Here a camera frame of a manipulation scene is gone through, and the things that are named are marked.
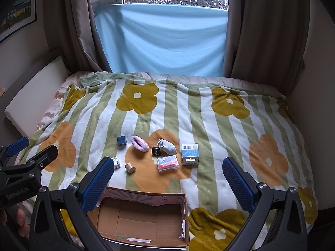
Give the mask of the person's left hand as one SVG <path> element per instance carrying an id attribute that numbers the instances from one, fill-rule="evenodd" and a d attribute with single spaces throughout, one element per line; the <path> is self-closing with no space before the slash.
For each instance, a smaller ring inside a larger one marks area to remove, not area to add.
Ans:
<path id="1" fill-rule="evenodd" d="M 1 225 L 6 226 L 7 219 L 14 221 L 18 234 L 21 237 L 29 239 L 30 227 L 24 211 L 19 206 L 15 205 L 6 209 L 1 208 Z"/>

